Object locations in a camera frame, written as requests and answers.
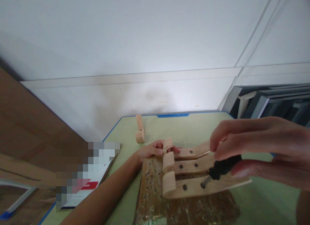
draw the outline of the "wood piece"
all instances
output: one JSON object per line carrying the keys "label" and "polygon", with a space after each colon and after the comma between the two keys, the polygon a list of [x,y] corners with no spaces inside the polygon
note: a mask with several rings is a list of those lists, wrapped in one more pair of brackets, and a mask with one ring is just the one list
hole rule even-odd
{"label": "wood piece", "polygon": [[162,183],[163,183],[162,194],[164,197],[165,195],[170,195],[172,192],[174,192],[177,189],[174,171],[166,173],[162,177]]}
{"label": "wood piece", "polygon": [[136,133],[136,141],[137,143],[144,143],[144,127],[143,127],[143,122],[142,122],[142,117],[140,114],[136,115],[137,119],[137,124],[138,124],[138,129],[139,131]]}
{"label": "wood piece", "polygon": [[174,161],[173,152],[169,152],[163,157],[164,173],[174,171],[176,175],[189,174],[189,173],[202,173],[207,172],[213,166],[213,156],[207,154],[199,159]]}
{"label": "wood piece", "polygon": [[162,170],[164,173],[170,172],[174,169],[174,155],[173,152],[169,152],[164,155],[162,159]]}
{"label": "wood piece", "polygon": [[213,155],[206,155],[195,160],[177,161],[174,163],[170,171],[174,171],[176,175],[189,173],[207,172],[209,168],[213,167]]}
{"label": "wood piece", "polygon": [[172,148],[172,147],[173,147],[172,138],[170,137],[170,138],[165,139],[165,141],[163,143],[163,148],[162,148],[164,155],[167,153],[168,149]]}
{"label": "wood piece", "polygon": [[141,131],[138,131],[137,133],[136,133],[136,141],[137,141],[137,143],[144,143],[144,130],[141,130]]}
{"label": "wood piece", "polygon": [[204,142],[193,148],[182,148],[180,153],[174,154],[174,159],[194,159],[210,152],[210,142]]}
{"label": "wood piece", "polygon": [[[162,196],[163,158],[145,158],[133,224],[234,224],[240,209],[229,190],[195,198],[166,199]],[[202,177],[206,173],[177,175]]]}
{"label": "wood piece", "polygon": [[[175,180],[174,171],[166,173],[163,177],[163,196],[168,199],[176,198],[191,198],[208,194],[214,194],[227,189],[235,188],[252,182],[249,177],[233,178],[230,173],[221,176],[220,180],[211,180],[207,183],[205,188],[202,188],[200,184],[206,179],[206,177]],[[172,189],[172,185],[176,184],[176,189]]]}
{"label": "wood piece", "polygon": [[60,183],[56,173],[1,153],[0,178],[40,187],[56,187]]}

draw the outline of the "hand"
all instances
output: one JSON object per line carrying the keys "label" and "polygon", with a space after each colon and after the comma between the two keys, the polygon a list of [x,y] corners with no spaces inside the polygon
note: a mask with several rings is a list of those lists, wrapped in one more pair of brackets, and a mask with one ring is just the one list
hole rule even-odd
{"label": "hand", "polygon": [[[159,139],[149,145],[144,146],[140,150],[138,150],[137,154],[140,158],[141,163],[143,163],[144,158],[150,157],[152,155],[162,155],[163,144],[164,144],[164,140]],[[181,147],[173,146],[172,148],[169,148],[167,152],[174,151],[175,153],[180,153],[179,148]]]}
{"label": "hand", "polygon": [[222,121],[211,135],[210,150],[215,152],[216,160],[245,152],[275,153],[272,162],[243,160],[232,168],[231,174],[263,177],[310,190],[308,128],[277,117]]}

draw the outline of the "table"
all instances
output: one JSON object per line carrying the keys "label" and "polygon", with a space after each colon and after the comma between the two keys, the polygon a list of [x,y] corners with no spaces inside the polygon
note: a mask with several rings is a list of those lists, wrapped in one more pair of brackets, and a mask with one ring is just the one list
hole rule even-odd
{"label": "table", "polygon": [[[120,142],[122,148],[108,175],[114,173],[135,151],[157,139],[172,137],[173,144],[183,148],[199,145],[209,140],[212,131],[220,121],[232,119],[226,112],[191,113],[181,115],[143,116],[145,143],[137,144],[138,131],[134,116],[122,117],[108,134],[105,141]],[[244,159],[271,161],[268,153],[246,153]],[[106,224],[132,224],[134,220],[141,173],[118,202]],[[241,215],[237,224],[296,224],[295,209],[300,190],[258,177],[253,182],[231,189]],[[59,224],[71,210],[55,208],[47,215],[42,225]]]}

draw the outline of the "blue tape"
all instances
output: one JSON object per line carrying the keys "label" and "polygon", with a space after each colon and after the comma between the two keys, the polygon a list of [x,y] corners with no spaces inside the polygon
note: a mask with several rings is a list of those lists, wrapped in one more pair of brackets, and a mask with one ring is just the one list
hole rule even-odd
{"label": "blue tape", "polygon": [[8,212],[8,211],[4,212],[0,216],[0,220],[7,220],[7,219],[9,219],[12,216],[13,213],[14,213],[14,211],[13,212]]}
{"label": "blue tape", "polygon": [[166,118],[166,117],[188,117],[189,113],[179,113],[179,114],[160,114],[157,115],[158,118]]}
{"label": "blue tape", "polygon": [[41,221],[38,223],[38,225],[41,225],[41,223],[43,223],[44,219],[48,216],[48,214],[52,211],[52,209],[54,208],[54,206],[56,205],[56,202],[54,202],[54,204],[51,206],[51,208],[48,210],[48,212],[46,212],[46,214],[43,216],[43,218],[41,219]]}

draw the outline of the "screwdriver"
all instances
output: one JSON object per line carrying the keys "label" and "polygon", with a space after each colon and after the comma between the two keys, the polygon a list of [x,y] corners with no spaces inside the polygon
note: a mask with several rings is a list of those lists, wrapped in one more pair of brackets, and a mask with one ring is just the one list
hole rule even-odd
{"label": "screwdriver", "polygon": [[228,159],[215,161],[214,166],[209,168],[209,176],[200,184],[201,188],[205,188],[206,184],[211,180],[219,180],[221,175],[225,175],[235,166],[236,163],[242,160],[241,155],[235,155]]}

